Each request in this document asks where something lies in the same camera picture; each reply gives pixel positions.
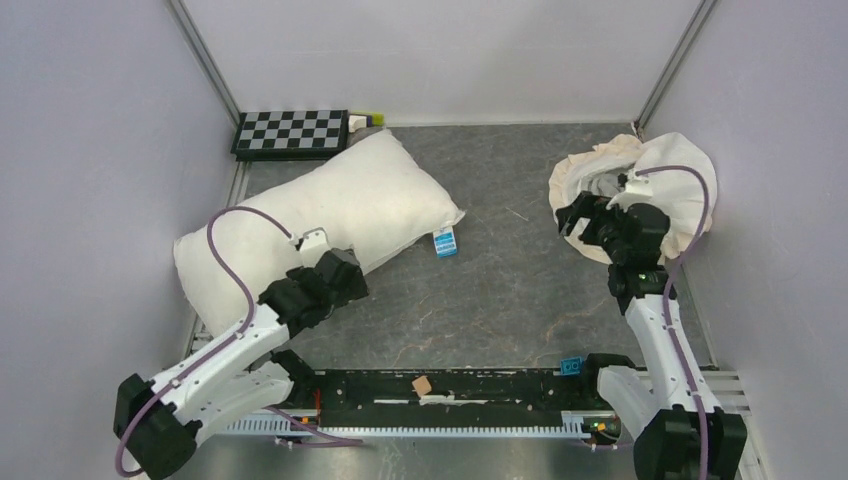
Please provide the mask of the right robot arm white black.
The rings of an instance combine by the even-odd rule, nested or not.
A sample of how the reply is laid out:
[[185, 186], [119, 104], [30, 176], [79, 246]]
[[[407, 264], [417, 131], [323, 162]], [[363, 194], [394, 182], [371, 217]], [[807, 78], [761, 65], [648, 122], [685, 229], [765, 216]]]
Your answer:
[[735, 478], [747, 427], [713, 394], [683, 331], [677, 294], [660, 261], [669, 217], [647, 203], [621, 207], [588, 191], [555, 216], [562, 236], [586, 220], [580, 240], [608, 256], [610, 294], [637, 338], [650, 378], [644, 384], [621, 355], [591, 354], [577, 382], [580, 400], [616, 412], [634, 440], [638, 478]]

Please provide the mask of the white pillow insert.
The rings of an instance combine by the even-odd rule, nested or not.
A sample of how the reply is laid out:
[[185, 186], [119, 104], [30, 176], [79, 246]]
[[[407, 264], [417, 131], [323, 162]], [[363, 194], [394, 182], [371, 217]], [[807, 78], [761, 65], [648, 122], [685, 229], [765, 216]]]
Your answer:
[[206, 230], [177, 239], [173, 255], [185, 296], [219, 336], [243, 318], [247, 299], [215, 260], [220, 255], [252, 295], [301, 266], [289, 241], [322, 228], [370, 273], [419, 238], [465, 215], [390, 130], [380, 130], [323, 165], [250, 197]]

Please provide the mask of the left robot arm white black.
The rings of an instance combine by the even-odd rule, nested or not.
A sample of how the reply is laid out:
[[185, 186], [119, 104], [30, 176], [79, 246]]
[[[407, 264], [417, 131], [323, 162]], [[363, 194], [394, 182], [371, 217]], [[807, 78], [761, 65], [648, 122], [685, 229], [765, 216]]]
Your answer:
[[187, 359], [149, 380], [127, 377], [113, 420], [118, 474], [167, 479], [203, 442], [244, 416], [283, 402], [306, 405], [314, 394], [309, 375], [279, 360], [255, 371], [249, 366], [367, 294], [355, 255], [332, 248], [316, 265], [272, 282], [246, 317]]

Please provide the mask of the grey pillowcase with cream ruffle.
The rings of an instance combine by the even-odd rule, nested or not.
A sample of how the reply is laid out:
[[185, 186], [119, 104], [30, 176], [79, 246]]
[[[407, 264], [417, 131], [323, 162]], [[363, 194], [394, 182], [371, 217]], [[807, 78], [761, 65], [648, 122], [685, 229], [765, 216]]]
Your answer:
[[687, 166], [698, 171], [708, 188], [708, 196], [704, 197], [695, 176], [682, 171], [662, 171], [647, 176], [653, 193], [648, 203], [658, 207], [671, 220], [670, 231], [661, 245], [661, 259], [674, 259], [689, 247], [703, 212], [707, 217], [702, 231], [709, 231], [718, 199], [712, 161], [678, 132], [645, 143], [633, 135], [619, 134], [590, 151], [568, 155], [553, 168], [548, 181], [548, 201], [551, 209], [557, 211], [572, 204], [582, 191], [613, 197], [623, 190], [619, 175], [628, 176], [665, 166]]

